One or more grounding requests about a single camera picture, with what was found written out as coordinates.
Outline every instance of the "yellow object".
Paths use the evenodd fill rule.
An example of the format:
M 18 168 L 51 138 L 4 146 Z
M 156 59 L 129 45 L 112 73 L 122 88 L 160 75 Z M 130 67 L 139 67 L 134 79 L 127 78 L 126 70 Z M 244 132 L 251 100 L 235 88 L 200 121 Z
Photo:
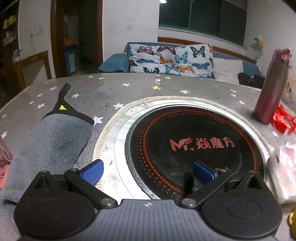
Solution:
M 290 226 L 291 233 L 292 233 L 293 237 L 296 238 L 296 208 L 289 215 L 288 224 Z
M 8 25 L 11 25 L 11 24 L 13 24 L 15 21 L 16 21 L 16 16 L 15 15 L 11 15 L 10 17 L 9 17 L 9 23 L 8 23 Z
M 160 89 L 162 89 L 161 87 L 158 87 L 158 86 L 152 86 L 151 88 L 154 89 L 154 90 L 160 90 Z
M 59 110 L 67 110 L 67 109 L 65 108 L 65 106 L 61 105 L 61 107 L 59 108 Z

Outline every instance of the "white pillow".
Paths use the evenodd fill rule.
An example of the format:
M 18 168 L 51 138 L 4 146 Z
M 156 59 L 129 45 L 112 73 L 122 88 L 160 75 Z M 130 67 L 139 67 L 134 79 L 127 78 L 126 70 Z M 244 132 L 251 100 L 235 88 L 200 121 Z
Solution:
M 216 80 L 239 85 L 238 74 L 244 72 L 242 60 L 214 58 L 213 62 Z

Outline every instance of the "black device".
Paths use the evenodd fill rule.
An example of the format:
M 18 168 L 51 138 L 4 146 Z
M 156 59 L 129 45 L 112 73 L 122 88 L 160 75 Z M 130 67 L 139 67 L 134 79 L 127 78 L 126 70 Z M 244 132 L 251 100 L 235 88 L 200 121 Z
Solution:
M 280 206 L 260 174 L 233 180 L 229 170 L 195 162 L 204 186 L 179 202 L 117 201 L 89 184 L 81 171 L 39 172 L 14 212 L 19 241 L 276 240 Z

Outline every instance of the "red plastic bag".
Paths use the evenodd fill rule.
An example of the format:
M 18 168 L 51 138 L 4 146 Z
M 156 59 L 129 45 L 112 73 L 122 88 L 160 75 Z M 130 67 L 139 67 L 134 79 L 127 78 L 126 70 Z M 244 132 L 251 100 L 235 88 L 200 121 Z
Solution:
M 285 133 L 286 129 L 289 129 L 288 135 L 291 135 L 296 129 L 294 119 L 295 117 L 285 112 L 283 105 L 280 105 L 272 117 L 271 124 L 282 134 Z

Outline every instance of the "gray tablecloth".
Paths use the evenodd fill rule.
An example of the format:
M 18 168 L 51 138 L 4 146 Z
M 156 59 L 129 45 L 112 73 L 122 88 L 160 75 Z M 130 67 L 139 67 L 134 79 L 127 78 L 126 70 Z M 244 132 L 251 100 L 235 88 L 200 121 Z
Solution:
M 260 90 L 210 79 L 174 75 L 92 74 L 32 85 L 0 111 L 0 134 L 14 156 L 19 154 L 23 137 L 53 109 L 65 83 L 71 84 L 65 100 L 77 111 L 96 120 L 88 144 L 76 163 L 78 168 L 91 162 L 99 134 L 120 106 L 150 96 L 193 96 L 214 100 L 247 118 L 272 146 L 277 147 L 288 141 L 286 137 L 275 136 L 270 126 L 251 118 Z M 276 235 L 279 240 L 287 241 L 291 238 L 286 220 L 295 206 L 283 206 L 284 218 Z M 15 239 L 9 235 L 3 240 Z

